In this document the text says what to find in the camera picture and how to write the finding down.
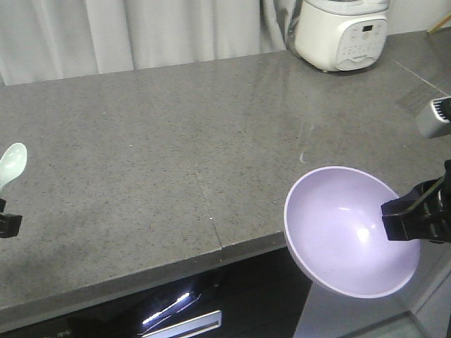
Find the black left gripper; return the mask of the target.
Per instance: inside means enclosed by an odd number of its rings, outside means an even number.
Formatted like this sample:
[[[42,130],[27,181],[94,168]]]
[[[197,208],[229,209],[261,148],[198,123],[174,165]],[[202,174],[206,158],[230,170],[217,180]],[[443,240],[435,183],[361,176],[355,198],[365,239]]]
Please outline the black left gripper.
[[[1,238],[16,237],[19,233],[23,217],[21,215],[4,213],[6,200],[1,199]]]

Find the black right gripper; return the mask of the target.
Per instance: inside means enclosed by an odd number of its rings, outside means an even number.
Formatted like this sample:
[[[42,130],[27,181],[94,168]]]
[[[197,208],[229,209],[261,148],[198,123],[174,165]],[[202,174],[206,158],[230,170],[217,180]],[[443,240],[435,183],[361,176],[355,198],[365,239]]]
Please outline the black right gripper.
[[[408,194],[381,206],[390,241],[424,239],[450,243],[450,160],[437,180],[416,185]]]

